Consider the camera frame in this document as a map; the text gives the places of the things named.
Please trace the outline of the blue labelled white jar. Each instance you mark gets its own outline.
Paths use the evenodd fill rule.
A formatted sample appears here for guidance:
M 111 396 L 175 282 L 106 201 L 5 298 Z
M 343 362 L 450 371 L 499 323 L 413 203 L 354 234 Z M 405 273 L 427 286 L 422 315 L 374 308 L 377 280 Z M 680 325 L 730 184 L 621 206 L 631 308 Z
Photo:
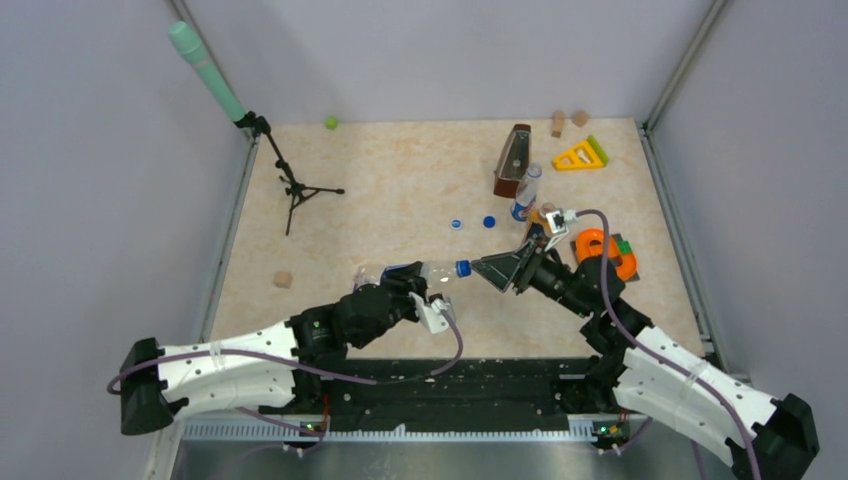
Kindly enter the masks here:
M 358 268 L 353 277 L 353 288 L 366 284 L 379 284 L 389 274 L 414 275 L 423 278 L 430 288 L 452 283 L 468 275 L 465 261 L 416 261 L 394 265 L 370 264 Z

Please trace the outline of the orange juice bottle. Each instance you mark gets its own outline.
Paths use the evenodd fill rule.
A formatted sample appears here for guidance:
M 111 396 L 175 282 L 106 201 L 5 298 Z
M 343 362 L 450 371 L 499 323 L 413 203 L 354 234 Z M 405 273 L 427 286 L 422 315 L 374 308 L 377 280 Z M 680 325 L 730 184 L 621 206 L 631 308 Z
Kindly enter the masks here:
M 538 246 L 549 250 L 551 241 L 559 228 L 551 223 L 548 215 L 556 211 L 557 207 L 550 202 L 545 202 L 540 207 L 534 208 L 527 217 L 523 241 L 533 240 Z

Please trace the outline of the clear crushed plastic bottle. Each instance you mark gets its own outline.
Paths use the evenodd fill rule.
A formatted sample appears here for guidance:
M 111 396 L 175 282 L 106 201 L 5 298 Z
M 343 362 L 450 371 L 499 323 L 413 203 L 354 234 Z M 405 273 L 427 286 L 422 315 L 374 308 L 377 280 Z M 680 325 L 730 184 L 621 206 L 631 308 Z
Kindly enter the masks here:
M 513 220 L 524 222 L 528 219 L 537 199 L 542 174 L 543 169 L 540 164 L 533 162 L 528 165 L 510 207 Z

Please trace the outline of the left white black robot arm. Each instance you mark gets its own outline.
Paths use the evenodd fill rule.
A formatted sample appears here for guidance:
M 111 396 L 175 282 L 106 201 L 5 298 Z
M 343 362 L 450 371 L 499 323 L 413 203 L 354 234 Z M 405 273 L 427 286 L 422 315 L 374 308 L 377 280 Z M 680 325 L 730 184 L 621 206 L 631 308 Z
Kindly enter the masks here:
M 323 379 L 368 384 L 341 372 L 349 349 L 364 348 L 402 321 L 431 333 L 447 325 L 448 304 L 428 292 L 420 266 L 247 334 L 191 345 L 136 341 L 107 386 L 120 399 L 121 433 L 148 434 L 216 410 L 288 405 L 303 414 L 319 404 Z

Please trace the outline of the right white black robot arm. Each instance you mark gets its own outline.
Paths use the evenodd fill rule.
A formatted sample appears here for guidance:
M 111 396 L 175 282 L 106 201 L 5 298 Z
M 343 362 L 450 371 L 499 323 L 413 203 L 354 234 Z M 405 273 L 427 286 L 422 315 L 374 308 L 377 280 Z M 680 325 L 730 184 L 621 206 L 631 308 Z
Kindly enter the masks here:
M 474 260 L 496 289 L 533 289 L 586 318 L 580 332 L 598 353 L 586 397 L 600 412 L 644 414 L 710 451 L 738 479 L 800 479 L 820 451 L 810 405 L 779 399 L 716 368 L 629 305 L 614 266 L 600 256 L 576 270 L 534 243 Z

